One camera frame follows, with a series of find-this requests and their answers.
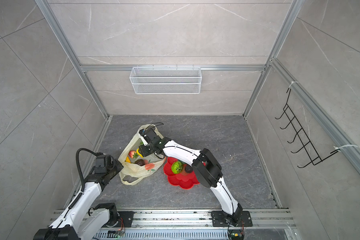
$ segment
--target mounting plate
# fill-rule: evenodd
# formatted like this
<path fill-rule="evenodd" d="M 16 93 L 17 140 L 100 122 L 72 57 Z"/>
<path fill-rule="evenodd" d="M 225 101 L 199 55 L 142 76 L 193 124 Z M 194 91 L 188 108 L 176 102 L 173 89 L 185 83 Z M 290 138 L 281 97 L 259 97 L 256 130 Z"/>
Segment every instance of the mounting plate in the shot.
<path fill-rule="evenodd" d="M 133 216 L 135 212 L 118 212 L 120 214 L 120 218 L 123 219 L 124 227 L 131 227 Z M 119 221 L 114 228 L 121 228 L 121 221 Z"/>
<path fill-rule="evenodd" d="M 223 211 L 212 211 L 211 217 L 212 217 L 212 224 L 214 227 L 228 227 L 229 223 L 226 222 L 225 219 L 226 213 Z M 236 227 L 252 227 L 252 218 L 249 211 L 243 211 L 240 216 L 241 221 L 243 221 L 243 224 L 241 224 L 241 221 L 238 223 Z"/>

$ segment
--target yellow pepper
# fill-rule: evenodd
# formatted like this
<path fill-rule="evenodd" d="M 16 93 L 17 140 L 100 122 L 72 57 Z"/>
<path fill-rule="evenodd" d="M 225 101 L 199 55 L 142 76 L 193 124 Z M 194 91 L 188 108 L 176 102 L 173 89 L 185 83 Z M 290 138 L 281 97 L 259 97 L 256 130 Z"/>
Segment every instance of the yellow pepper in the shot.
<path fill-rule="evenodd" d="M 137 153 L 140 157 L 143 157 L 143 155 L 141 155 L 141 154 L 139 153 L 139 149 L 136 150 L 136 153 Z"/>

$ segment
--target green fruit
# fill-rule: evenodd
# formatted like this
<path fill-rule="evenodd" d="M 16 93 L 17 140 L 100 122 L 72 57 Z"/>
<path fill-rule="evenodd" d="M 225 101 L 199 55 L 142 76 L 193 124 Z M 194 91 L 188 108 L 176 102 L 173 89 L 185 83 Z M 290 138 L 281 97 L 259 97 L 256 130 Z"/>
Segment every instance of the green fruit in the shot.
<path fill-rule="evenodd" d="M 183 164 L 180 161 L 176 161 L 172 164 L 171 170 L 174 174 L 178 174 L 183 170 Z"/>

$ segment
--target black wire rack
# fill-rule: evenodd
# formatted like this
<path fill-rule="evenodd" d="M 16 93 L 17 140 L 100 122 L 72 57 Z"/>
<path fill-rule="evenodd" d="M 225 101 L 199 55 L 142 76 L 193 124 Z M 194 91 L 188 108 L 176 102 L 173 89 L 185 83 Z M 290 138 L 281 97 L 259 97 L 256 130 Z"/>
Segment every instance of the black wire rack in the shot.
<path fill-rule="evenodd" d="M 296 152 L 292 152 L 292 151 L 291 151 L 291 152 L 292 152 L 292 153 L 298 153 L 298 152 L 300 152 L 302 149 L 304 149 L 304 150 L 306 151 L 306 153 L 308 154 L 308 157 L 309 157 L 309 160 L 310 160 L 310 161 L 309 161 L 306 165 L 304 165 L 304 166 L 302 166 L 302 167 L 300 167 L 300 166 L 298 166 L 298 167 L 299 167 L 299 168 L 303 168 L 303 167 L 308 166 L 309 164 L 317 165 L 317 164 L 319 164 L 320 162 L 322 162 L 322 161 L 326 160 L 327 158 L 329 158 L 330 156 L 332 156 L 332 155 L 336 154 L 337 152 L 339 152 L 340 150 L 339 150 L 339 149 L 336 149 L 335 151 L 330 152 L 330 153 L 329 153 L 329 156 L 327 156 L 326 158 L 321 158 L 321 156 L 320 156 L 319 153 L 317 152 L 315 146 L 313 145 L 312 141 L 309 139 L 309 136 L 308 136 L 307 133 L 305 132 L 304 128 L 301 126 L 301 124 L 300 124 L 299 120 L 297 119 L 296 115 L 293 113 L 292 109 L 291 109 L 291 108 L 289 107 L 289 105 L 288 105 L 289 96 L 291 95 L 291 89 L 290 89 L 290 88 L 288 88 L 287 93 L 288 93 L 288 98 L 287 98 L 287 101 L 286 101 L 286 103 L 285 103 L 285 105 L 284 105 L 284 107 L 283 107 L 283 114 L 282 114 L 279 118 L 275 118 L 275 119 L 280 119 L 283 115 L 285 115 L 285 116 L 288 118 L 289 122 L 288 122 L 288 124 L 287 124 L 286 127 L 280 127 L 280 129 L 286 129 L 289 125 L 291 125 L 291 126 L 293 127 L 293 129 L 295 130 L 295 132 L 296 132 L 295 137 L 293 138 L 292 142 L 289 142 L 289 141 L 287 141 L 287 142 L 291 144 L 291 143 L 293 143 L 293 142 L 295 141 L 296 137 L 298 137 L 299 140 L 300 140 L 300 142 L 301 142 L 301 144 L 302 144 L 302 147 L 301 147 L 298 151 L 296 151 Z M 292 116 L 289 116 L 289 115 L 287 114 L 287 112 L 286 112 L 287 109 L 290 110 L 290 112 L 292 113 Z M 298 123 L 296 126 L 295 126 L 295 125 L 293 124 L 293 122 L 292 122 L 294 119 L 296 119 L 296 121 L 297 121 L 297 123 Z M 302 132 L 302 133 L 305 134 L 305 136 L 307 137 L 308 141 L 307 141 L 306 143 L 304 143 L 304 142 L 302 141 L 302 139 L 301 139 L 301 137 L 300 137 L 300 135 L 299 135 L 299 132 Z M 317 154 L 317 157 L 316 157 L 316 158 L 312 159 L 311 155 L 309 154 L 309 152 L 308 152 L 308 150 L 307 150 L 307 146 L 311 146 L 311 147 L 314 149 L 315 153 Z"/>

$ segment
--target strawberry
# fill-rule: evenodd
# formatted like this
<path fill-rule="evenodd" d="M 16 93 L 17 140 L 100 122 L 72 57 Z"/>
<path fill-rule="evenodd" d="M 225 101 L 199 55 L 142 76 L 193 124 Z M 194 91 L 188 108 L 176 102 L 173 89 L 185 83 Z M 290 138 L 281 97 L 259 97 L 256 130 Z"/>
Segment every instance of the strawberry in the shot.
<path fill-rule="evenodd" d="M 136 151 L 129 151 L 128 155 L 130 158 L 138 158 L 139 157 L 139 155 L 137 154 Z"/>

